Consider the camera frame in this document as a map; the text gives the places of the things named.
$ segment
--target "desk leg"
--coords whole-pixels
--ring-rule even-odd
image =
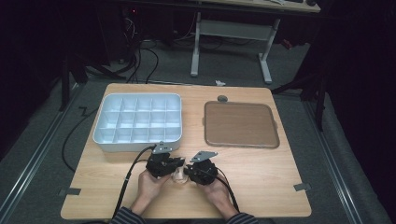
[[[259,54],[260,65],[262,66],[262,75],[264,76],[264,81],[266,84],[272,83],[270,70],[268,69],[268,64],[267,64],[267,57],[268,57],[268,53],[270,52],[271,46],[274,42],[274,38],[279,23],[280,23],[280,19],[276,19],[271,29],[270,36],[268,38],[267,45],[265,47],[265,52]]]
[[[192,53],[192,63],[191,63],[192,77],[198,77],[200,33],[201,33],[201,12],[197,12],[197,22],[195,27],[195,46],[194,46],[194,52]]]

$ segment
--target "sleeve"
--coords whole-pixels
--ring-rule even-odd
[[[146,221],[129,208],[122,207],[113,217],[110,224],[146,224]]]
[[[227,224],[259,224],[259,220],[246,213],[238,213],[227,220]]]

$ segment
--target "gray carpet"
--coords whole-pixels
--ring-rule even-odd
[[[152,81],[188,83],[194,85],[216,85],[215,80],[225,82],[227,86],[276,88],[293,79],[298,66],[309,46],[286,50],[274,45],[268,63],[274,83],[265,85],[256,52],[261,43],[255,42],[246,46],[223,45],[216,50],[203,49],[201,54],[200,74],[190,77],[191,46],[174,45],[172,48],[158,44],[154,49],[160,59],[159,65],[151,76]],[[206,48],[216,48],[215,44],[207,44]],[[140,82],[153,69],[155,56],[142,50],[142,63],[139,68]],[[84,117],[82,109],[87,113],[99,106],[106,85],[117,82],[105,77],[90,76],[90,81],[83,87],[76,101],[65,114],[64,121],[53,136],[49,150],[28,188],[15,207],[9,223],[81,223],[82,221],[63,220],[60,211],[64,197],[59,196],[60,189],[69,187],[73,173],[67,169],[62,160],[64,139],[73,127]],[[32,116],[29,126],[19,141],[0,163],[2,179],[0,200],[4,201],[11,191],[19,175],[30,157],[35,152],[40,140],[58,113],[60,107],[60,85],[52,91],[51,97]],[[312,215],[302,218],[274,218],[277,224],[282,223],[350,223],[332,177],[324,160],[321,144],[316,136],[316,129],[300,102],[298,91],[275,96],[276,105],[290,146],[299,168],[302,180],[309,183],[312,189],[307,192],[312,207]],[[354,159],[348,148],[342,129],[336,121],[331,102],[327,101],[324,115],[325,135],[339,162],[347,184],[351,188],[354,202],[360,209],[362,223],[390,223],[381,204],[376,200],[359,163]],[[65,147],[65,157],[72,167],[76,167],[82,149],[91,129],[94,116],[85,119],[70,135]]]

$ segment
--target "hand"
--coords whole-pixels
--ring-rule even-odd
[[[160,194],[161,187],[169,179],[170,175],[155,178],[148,170],[139,175],[137,197],[131,205],[131,210],[141,216],[151,202]]]
[[[218,175],[218,178],[227,183],[224,176]],[[215,179],[210,185],[197,184],[197,186],[204,191],[206,198],[218,208],[225,220],[238,214],[230,201],[229,191],[219,180]]]

